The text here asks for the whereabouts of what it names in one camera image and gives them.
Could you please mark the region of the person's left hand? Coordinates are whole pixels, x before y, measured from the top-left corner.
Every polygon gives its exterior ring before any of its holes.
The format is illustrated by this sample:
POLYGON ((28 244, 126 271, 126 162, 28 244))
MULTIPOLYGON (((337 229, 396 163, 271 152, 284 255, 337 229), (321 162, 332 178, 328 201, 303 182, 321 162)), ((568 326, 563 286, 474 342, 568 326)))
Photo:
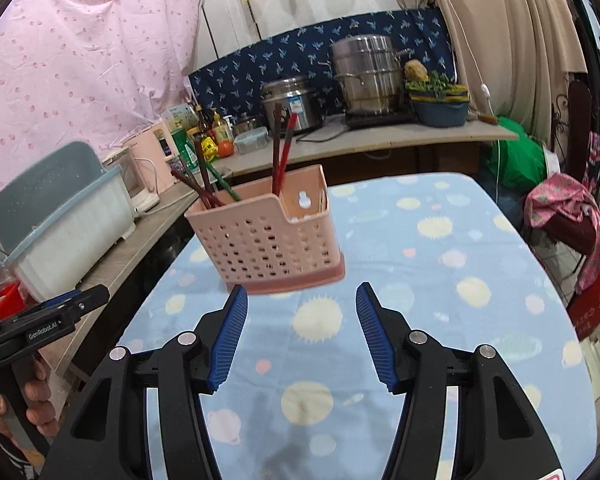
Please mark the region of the person's left hand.
MULTIPOLYGON (((35 358, 34 365, 34 378, 24 385, 24 393, 31 402, 27 409, 27 419, 42 436, 54 438, 58 435, 59 424, 53 404, 50 402, 52 396, 52 390, 48 384, 50 367, 40 356, 35 358)), ((7 400, 0 393, 0 434, 12 442, 18 450, 22 450, 22 446, 5 422, 6 413, 7 400)))

